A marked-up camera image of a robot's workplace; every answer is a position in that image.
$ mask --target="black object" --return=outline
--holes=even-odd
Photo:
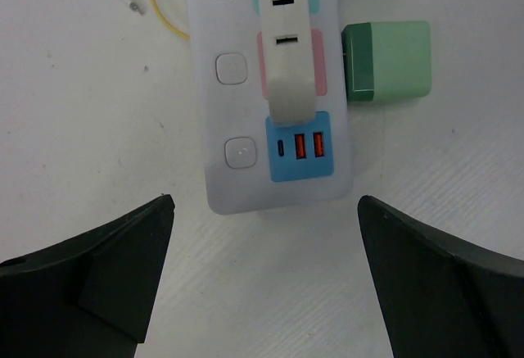
[[[173,228],[170,196],[0,264],[0,357],[131,358]]]
[[[372,197],[359,220],[396,358],[524,356],[524,261]]]

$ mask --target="white adapter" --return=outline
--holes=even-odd
[[[337,0],[187,0],[210,207],[342,197],[350,134]]]

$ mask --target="green charger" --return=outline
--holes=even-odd
[[[348,102],[395,102],[431,91],[426,21],[348,25],[342,45]]]

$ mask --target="cable tip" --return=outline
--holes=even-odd
[[[131,2],[131,3],[129,4],[129,8],[131,9],[131,11],[137,12],[137,13],[140,14],[140,15],[142,14],[142,13],[140,12],[140,7],[139,7],[138,4],[135,3],[135,2]]]

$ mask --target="white power strip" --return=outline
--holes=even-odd
[[[227,215],[348,193],[337,0],[187,5],[211,209]]]

